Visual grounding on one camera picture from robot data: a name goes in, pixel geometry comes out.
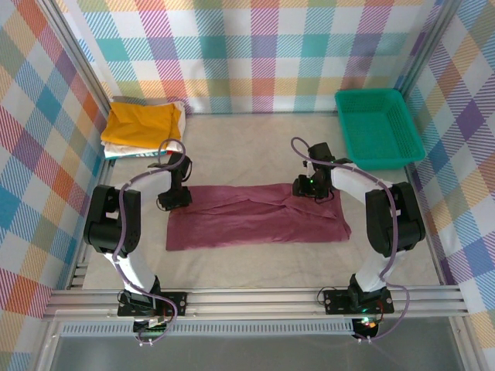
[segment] maroon towel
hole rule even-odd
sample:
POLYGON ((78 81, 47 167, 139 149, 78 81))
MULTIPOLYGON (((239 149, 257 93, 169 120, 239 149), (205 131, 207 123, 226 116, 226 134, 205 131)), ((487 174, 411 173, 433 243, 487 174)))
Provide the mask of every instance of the maroon towel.
POLYGON ((320 205, 292 196, 291 184, 189 187, 193 202, 170 213, 168 251, 246 243, 348 240, 340 194, 320 205))

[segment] wire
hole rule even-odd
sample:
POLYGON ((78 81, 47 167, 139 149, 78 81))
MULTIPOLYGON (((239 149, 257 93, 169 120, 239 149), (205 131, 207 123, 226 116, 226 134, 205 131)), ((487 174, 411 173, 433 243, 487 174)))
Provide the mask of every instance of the wire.
POLYGON ((183 182, 187 182, 189 180, 189 177, 191 176, 191 173, 193 172, 193 162, 191 161, 189 165, 189 173, 187 176, 183 179, 183 182))
POLYGON ((332 290, 336 290, 336 288, 334 286, 325 286, 324 288, 320 288, 319 291, 318 291, 318 294, 316 294, 316 301, 320 305, 325 305, 324 302, 322 302, 322 301, 319 300, 319 296, 322 294, 322 291, 325 290, 326 288, 331 288, 332 290))
POLYGON ((336 163, 336 162, 320 161, 320 160, 315 160, 313 158, 310 158, 309 156, 306 156, 303 153, 301 153, 294 146, 294 142, 295 141, 302 142, 306 146, 306 148, 309 148, 308 143, 304 139, 302 139, 300 137, 294 137, 294 138, 291 139, 292 150, 295 153, 297 153, 299 156, 301 156, 302 158, 304 158, 306 161, 310 161, 310 162, 312 162, 314 164, 319 164, 319 165, 333 166, 333 167, 336 167, 336 168, 344 168, 344 169, 349 170, 351 172, 355 172, 355 173, 357 173, 359 175, 362 175, 364 178, 369 179, 369 180, 375 182, 377 185, 379 185, 385 191, 385 194, 388 197, 388 202, 390 203, 391 214, 392 214, 392 251, 391 251, 391 255, 390 255, 390 260, 388 261, 387 265, 382 270, 382 272, 380 272, 380 274, 378 275, 378 277, 388 287, 390 287, 390 288, 400 288, 401 290, 404 291, 404 293, 405 293, 405 306, 404 306, 404 310, 402 311, 401 315, 399 316, 398 320, 394 323, 394 325, 390 329, 388 329, 388 331, 386 331, 385 333, 383 333, 383 334, 381 334, 379 336, 375 336, 374 337, 374 340, 382 339, 383 337, 385 337, 386 335, 388 335, 392 331, 394 331, 397 328, 397 326, 402 322, 402 320, 404 319, 406 313, 408 312, 409 303, 411 301, 411 297, 410 297, 409 291, 408 291, 408 289, 405 286, 401 286, 399 284, 389 284, 389 283, 386 282, 386 280, 384 278, 385 274, 392 268, 392 265, 394 264, 395 256, 397 255, 397 248, 398 248, 398 221, 397 221, 397 210, 394 207, 394 205, 395 205, 394 197, 392 196, 392 193, 390 192, 390 189, 388 189, 388 187, 380 179, 378 179, 377 177, 375 177, 375 176, 373 176, 373 175, 365 172, 364 170, 361 170, 360 168, 355 168, 353 166, 339 164, 339 163, 336 163))
POLYGON ((159 295, 156 295, 156 294, 152 294, 152 293, 147 292, 147 291, 144 291, 139 286, 133 284, 131 282, 131 280, 129 280, 127 278, 127 276, 125 275, 124 271, 122 270, 122 268, 119 265, 120 264, 120 260, 119 260, 119 256, 118 255, 120 254, 120 252, 122 250, 122 247, 124 246, 125 234, 126 234, 126 231, 127 231, 127 217, 125 215, 125 208, 124 208, 124 192, 125 192, 126 189, 128 189, 133 183, 137 182, 138 180, 143 179, 143 178, 145 178, 145 177, 147 177, 149 175, 156 174, 157 172, 164 172, 164 171, 172 170, 172 169, 176 168, 177 166, 179 166, 182 163, 182 161, 184 161, 184 158, 186 157, 186 147, 184 146, 184 144, 181 141, 178 141, 178 140, 173 139, 173 138, 169 138, 169 139, 164 140, 160 144, 160 146, 159 146, 158 162, 161 164, 161 162, 160 162, 160 151, 162 150, 163 145, 165 143, 170 142, 170 141, 174 141, 175 143, 177 143, 177 144, 180 145, 181 151, 182 151, 182 156, 181 156, 180 160, 178 162, 174 163, 174 164, 165 165, 162 168, 157 168, 155 170, 150 170, 150 171, 147 171, 147 172, 143 172, 142 174, 139 174, 139 175, 135 176, 134 178, 132 178, 131 180, 129 180, 127 183, 125 183, 121 187, 120 192, 118 193, 118 205, 119 205, 119 209, 120 209, 122 231, 121 231, 121 238, 118 241, 117 247, 115 248, 115 252, 112 254, 112 257, 111 257, 112 258, 112 261, 114 262, 115 269, 120 274, 123 282, 127 286, 129 286, 132 290, 134 290, 134 291, 136 291, 139 294, 142 294, 144 296, 148 296, 148 297, 154 298, 156 300, 164 301, 166 304, 168 304, 168 305, 170 305, 172 307, 172 318, 170 319, 169 324, 166 327, 166 330, 160 336, 158 336, 155 340, 149 339, 148 342, 145 342, 141 338, 141 333, 138 333, 138 336, 137 336, 136 339, 139 341, 139 345, 141 345, 141 346, 143 344, 153 345, 154 342, 158 342, 161 339, 165 338, 165 336, 167 335, 167 333, 173 327, 173 324, 175 323, 175 321, 177 319, 177 315, 179 314, 179 310, 177 309, 176 304, 173 301, 171 301, 170 299, 164 298, 163 296, 159 296, 159 295))

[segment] plaid fabric backdrop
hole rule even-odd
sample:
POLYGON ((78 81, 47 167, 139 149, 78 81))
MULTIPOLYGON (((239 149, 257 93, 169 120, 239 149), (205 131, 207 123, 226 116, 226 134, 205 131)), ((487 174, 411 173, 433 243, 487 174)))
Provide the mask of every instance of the plaid fabric backdrop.
POLYGON ((35 0, 0 0, 0 370, 23 370, 61 289, 105 125, 35 0))
POLYGON ((493 0, 462 3, 408 104, 427 151, 411 169, 433 246, 495 369, 493 0))
POLYGON ((189 112, 331 111, 393 87, 442 0, 58 0, 110 97, 189 112))

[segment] yellow cloth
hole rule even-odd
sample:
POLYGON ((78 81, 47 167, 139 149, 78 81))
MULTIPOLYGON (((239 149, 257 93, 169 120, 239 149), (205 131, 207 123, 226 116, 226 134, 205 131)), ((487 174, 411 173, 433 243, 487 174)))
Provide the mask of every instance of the yellow cloth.
POLYGON ((107 127, 102 141, 117 145, 158 148, 168 139, 180 140, 180 110, 174 104, 140 106, 139 104, 110 103, 107 127))

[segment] green plastic tray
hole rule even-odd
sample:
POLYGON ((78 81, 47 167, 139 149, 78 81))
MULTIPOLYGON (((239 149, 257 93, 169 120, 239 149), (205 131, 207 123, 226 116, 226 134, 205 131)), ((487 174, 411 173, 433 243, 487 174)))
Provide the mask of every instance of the green plastic tray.
POLYGON ((335 100, 349 157, 360 168, 401 168, 425 157, 397 90, 341 90, 335 100))

